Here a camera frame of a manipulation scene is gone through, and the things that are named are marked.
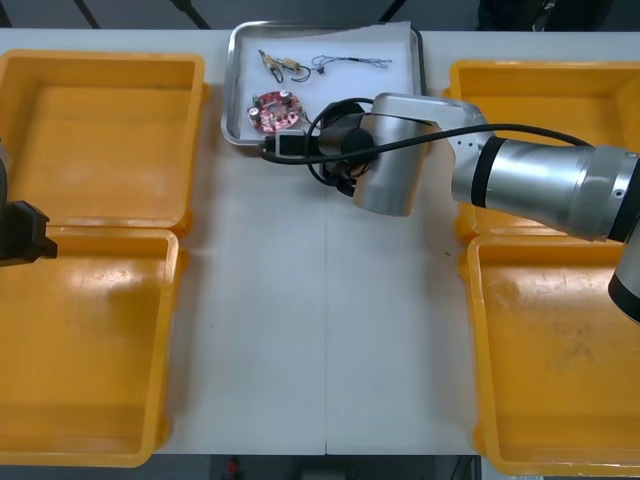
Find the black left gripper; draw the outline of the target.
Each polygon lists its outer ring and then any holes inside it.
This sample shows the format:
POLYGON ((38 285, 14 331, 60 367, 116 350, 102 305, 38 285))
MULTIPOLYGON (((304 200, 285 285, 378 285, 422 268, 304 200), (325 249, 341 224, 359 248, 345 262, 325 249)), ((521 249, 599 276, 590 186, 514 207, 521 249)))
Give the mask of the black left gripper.
POLYGON ((1 208, 1 265, 30 264, 56 259, 58 244, 47 237, 50 219, 25 201, 6 202, 1 208))

